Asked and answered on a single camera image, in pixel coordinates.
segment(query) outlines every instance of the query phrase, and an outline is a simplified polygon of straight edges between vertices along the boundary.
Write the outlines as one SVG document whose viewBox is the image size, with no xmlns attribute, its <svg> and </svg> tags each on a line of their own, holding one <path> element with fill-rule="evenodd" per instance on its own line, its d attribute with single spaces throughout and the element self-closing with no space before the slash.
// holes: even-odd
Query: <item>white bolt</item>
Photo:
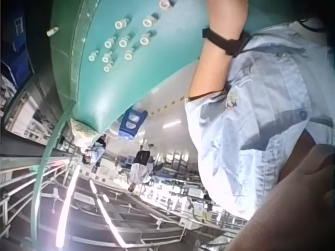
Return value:
<svg viewBox="0 0 335 251">
<path fill-rule="evenodd" d="M 115 22 L 115 28 L 118 29 L 118 30 L 126 28 L 126 26 L 128 25 L 128 22 L 129 22 L 128 18 L 116 21 Z"/>
<path fill-rule="evenodd" d="M 132 55 L 134 54 L 134 52 L 135 52 L 134 48 L 131 48 L 130 50 L 126 51 L 125 59 L 132 60 Z"/>
<path fill-rule="evenodd" d="M 141 45 L 148 45 L 151 39 L 151 33 L 148 32 L 144 35 L 142 35 L 141 39 L 140 39 L 140 43 Z"/>
<path fill-rule="evenodd" d="M 159 7 L 162 10 L 168 10 L 171 7 L 171 3 L 169 0 L 160 0 Z"/>
<path fill-rule="evenodd" d="M 108 38 L 107 41 L 105 42 L 105 47 L 110 49 L 115 43 L 115 40 L 116 40 L 116 37 Z"/>
<path fill-rule="evenodd" d="M 122 47 L 122 48 L 127 47 L 129 39 L 130 39 L 130 36 L 126 36 L 124 38 L 121 38 L 121 40 L 119 42 L 119 46 Z"/>
<path fill-rule="evenodd" d="M 113 61 L 111 61 L 109 64 L 106 64 L 106 66 L 104 67 L 104 71 L 110 72 L 110 70 L 113 68 L 113 64 L 114 64 Z"/>
<path fill-rule="evenodd" d="M 95 61 L 96 57 L 98 56 L 99 54 L 99 50 L 96 50 L 94 52 L 92 52 L 89 56 L 88 56 L 88 60 L 90 61 Z"/>
<path fill-rule="evenodd" d="M 59 30 L 59 28 L 57 26 L 53 27 L 52 29 L 47 31 L 47 36 L 50 37 L 50 36 L 54 35 L 58 30 Z"/>
<path fill-rule="evenodd" d="M 110 51 L 108 53 L 105 53 L 103 58 L 102 58 L 103 62 L 104 63 L 109 63 L 112 54 L 113 54 L 112 51 Z"/>
<path fill-rule="evenodd" d="M 143 25 L 147 28 L 151 27 L 156 22 L 156 18 L 153 16 L 148 16 L 143 20 Z"/>
</svg>

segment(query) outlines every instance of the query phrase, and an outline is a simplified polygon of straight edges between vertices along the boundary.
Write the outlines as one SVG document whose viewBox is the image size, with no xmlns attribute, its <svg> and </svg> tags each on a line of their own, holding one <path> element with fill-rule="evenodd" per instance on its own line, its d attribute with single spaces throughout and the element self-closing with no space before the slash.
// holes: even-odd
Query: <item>black watch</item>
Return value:
<svg viewBox="0 0 335 251">
<path fill-rule="evenodd" d="M 243 48 L 250 41 L 251 36 L 244 31 L 242 32 L 239 40 L 227 40 L 212 31 L 210 28 L 206 28 L 203 29 L 203 38 L 207 38 L 210 42 L 225 50 L 227 55 L 233 56 L 233 58 L 235 58 L 238 56 L 238 54 L 241 53 Z"/>
</svg>

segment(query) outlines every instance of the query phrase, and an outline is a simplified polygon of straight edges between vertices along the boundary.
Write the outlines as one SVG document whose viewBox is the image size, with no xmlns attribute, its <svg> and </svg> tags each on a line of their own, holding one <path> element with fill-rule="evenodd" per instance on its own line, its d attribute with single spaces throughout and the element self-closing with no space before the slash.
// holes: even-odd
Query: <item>light blue shirt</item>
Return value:
<svg viewBox="0 0 335 251">
<path fill-rule="evenodd" d="M 93 152 L 91 154 L 91 164 L 94 164 L 103 157 L 105 149 L 102 146 L 98 145 L 92 147 L 92 150 Z"/>
<path fill-rule="evenodd" d="M 186 102 L 202 182 L 223 209 L 250 219 L 304 129 L 334 145 L 330 53 L 288 26 L 264 30 L 233 59 L 228 92 Z"/>
</svg>

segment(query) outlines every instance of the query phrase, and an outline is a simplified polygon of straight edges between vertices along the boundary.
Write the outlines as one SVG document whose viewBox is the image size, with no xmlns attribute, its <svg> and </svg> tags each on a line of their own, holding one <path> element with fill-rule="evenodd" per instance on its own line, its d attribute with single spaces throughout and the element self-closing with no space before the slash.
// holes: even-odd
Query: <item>person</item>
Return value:
<svg viewBox="0 0 335 251">
<path fill-rule="evenodd" d="M 335 250 L 334 152 L 313 147 L 225 250 Z"/>
<path fill-rule="evenodd" d="M 129 192 L 133 192 L 136 188 L 136 185 L 146 183 L 150 180 L 150 174 L 153 171 L 153 164 L 149 162 L 151 147 L 153 147 L 152 144 L 149 145 L 149 151 L 144 151 L 143 145 L 141 145 L 140 150 L 136 154 L 129 173 Z"/>
<path fill-rule="evenodd" d="M 83 155 L 83 164 L 94 164 L 95 168 L 100 166 L 102 157 L 106 149 L 106 135 L 102 135 L 92 146 L 91 149 L 87 149 Z"/>
<path fill-rule="evenodd" d="M 240 39 L 248 9 L 247 0 L 207 0 L 210 30 L 239 40 L 240 53 L 205 39 L 185 102 L 202 183 L 246 220 L 315 144 L 334 145 L 335 121 L 333 49 L 289 25 Z"/>
</svg>

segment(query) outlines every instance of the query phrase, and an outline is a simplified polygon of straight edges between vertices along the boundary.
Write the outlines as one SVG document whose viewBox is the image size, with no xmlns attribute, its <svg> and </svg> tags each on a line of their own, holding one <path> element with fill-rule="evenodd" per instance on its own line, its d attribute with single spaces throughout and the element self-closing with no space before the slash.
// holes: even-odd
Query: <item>ceiling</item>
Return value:
<svg viewBox="0 0 335 251">
<path fill-rule="evenodd" d="M 152 143 L 153 156 L 178 152 L 188 156 L 189 163 L 197 162 L 197 151 L 189 137 L 184 100 L 187 95 L 197 61 L 181 69 L 160 86 L 153 89 L 135 109 L 146 110 L 149 116 L 141 126 L 138 136 L 129 141 L 117 135 L 119 122 L 115 122 L 108 134 L 106 150 L 116 155 L 135 155 L 139 150 L 140 141 Z M 163 126 L 175 122 L 168 128 Z"/>
</svg>

